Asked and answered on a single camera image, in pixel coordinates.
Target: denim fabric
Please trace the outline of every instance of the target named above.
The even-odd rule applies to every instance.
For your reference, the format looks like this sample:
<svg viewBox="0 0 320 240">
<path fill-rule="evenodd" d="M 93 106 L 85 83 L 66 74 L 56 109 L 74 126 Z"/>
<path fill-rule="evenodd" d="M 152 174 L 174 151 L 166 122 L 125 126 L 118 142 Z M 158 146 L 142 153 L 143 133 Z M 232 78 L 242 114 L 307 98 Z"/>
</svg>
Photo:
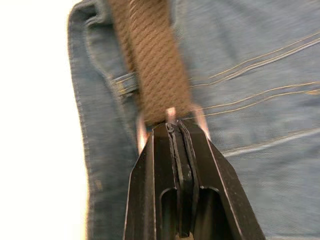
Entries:
<svg viewBox="0 0 320 240">
<path fill-rule="evenodd" d="M 106 0 L 69 16 L 89 181 L 89 240 L 123 235 L 138 90 Z M 212 142 L 269 240 L 320 240 L 320 2 L 172 0 L 172 27 Z"/>
</svg>

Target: white background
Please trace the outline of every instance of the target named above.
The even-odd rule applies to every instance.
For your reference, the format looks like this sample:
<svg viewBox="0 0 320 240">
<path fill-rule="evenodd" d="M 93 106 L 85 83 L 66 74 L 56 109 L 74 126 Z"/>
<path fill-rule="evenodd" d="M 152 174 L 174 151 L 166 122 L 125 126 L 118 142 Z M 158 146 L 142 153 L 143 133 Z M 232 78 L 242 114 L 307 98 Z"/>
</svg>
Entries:
<svg viewBox="0 0 320 240">
<path fill-rule="evenodd" d="M 0 239 L 82 240 L 87 176 L 67 52 L 78 0 L 0 0 Z"/>
</svg>

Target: blue denim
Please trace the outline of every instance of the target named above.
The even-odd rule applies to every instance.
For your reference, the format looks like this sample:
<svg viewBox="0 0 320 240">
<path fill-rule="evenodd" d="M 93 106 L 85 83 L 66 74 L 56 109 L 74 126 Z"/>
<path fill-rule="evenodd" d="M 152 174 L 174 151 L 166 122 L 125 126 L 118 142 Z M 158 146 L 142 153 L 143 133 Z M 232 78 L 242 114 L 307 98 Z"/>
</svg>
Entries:
<svg viewBox="0 0 320 240">
<path fill-rule="evenodd" d="M 214 145 L 268 240 L 320 240 L 320 1 L 172 0 L 172 28 Z M 89 240 L 123 235 L 138 157 L 135 73 L 106 0 L 69 16 L 89 182 Z"/>
</svg>

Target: black metal tool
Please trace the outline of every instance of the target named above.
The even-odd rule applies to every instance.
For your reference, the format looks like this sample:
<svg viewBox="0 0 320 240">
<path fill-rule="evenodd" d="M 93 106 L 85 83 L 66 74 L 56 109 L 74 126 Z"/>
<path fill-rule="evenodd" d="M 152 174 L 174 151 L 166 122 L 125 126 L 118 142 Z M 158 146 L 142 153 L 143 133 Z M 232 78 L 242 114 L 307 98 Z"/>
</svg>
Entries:
<svg viewBox="0 0 320 240">
<path fill-rule="evenodd" d="M 124 240 L 265 240 L 231 164 L 191 120 L 152 130 L 130 176 Z"/>
</svg>

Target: jeans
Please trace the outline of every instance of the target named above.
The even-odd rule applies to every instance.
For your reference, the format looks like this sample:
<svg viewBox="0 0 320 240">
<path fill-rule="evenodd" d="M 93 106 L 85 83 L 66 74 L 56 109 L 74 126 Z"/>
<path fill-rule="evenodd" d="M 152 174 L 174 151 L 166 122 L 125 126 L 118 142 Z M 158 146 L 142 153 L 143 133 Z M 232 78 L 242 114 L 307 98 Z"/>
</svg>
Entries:
<svg viewBox="0 0 320 240">
<path fill-rule="evenodd" d="M 268 240 L 320 240 L 320 2 L 171 0 L 171 22 L 214 145 Z M 69 15 L 89 182 L 89 240 L 120 240 L 138 157 L 133 93 L 106 0 Z"/>
</svg>

